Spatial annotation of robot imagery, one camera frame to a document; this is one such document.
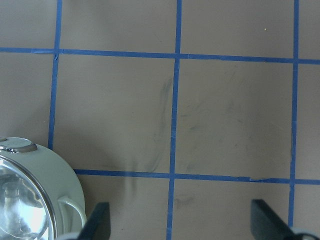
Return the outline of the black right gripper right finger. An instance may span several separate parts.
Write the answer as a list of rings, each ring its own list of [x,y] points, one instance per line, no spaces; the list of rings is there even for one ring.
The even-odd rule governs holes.
[[[250,231],[255,240],[291,240],[295,236],[263,199],[251,201]]]

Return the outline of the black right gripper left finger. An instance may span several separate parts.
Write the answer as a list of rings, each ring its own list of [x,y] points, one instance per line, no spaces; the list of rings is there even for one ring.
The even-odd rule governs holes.
[[[110,204],[99,202],[79,233],[80,240],[109,240],[111,236]]]

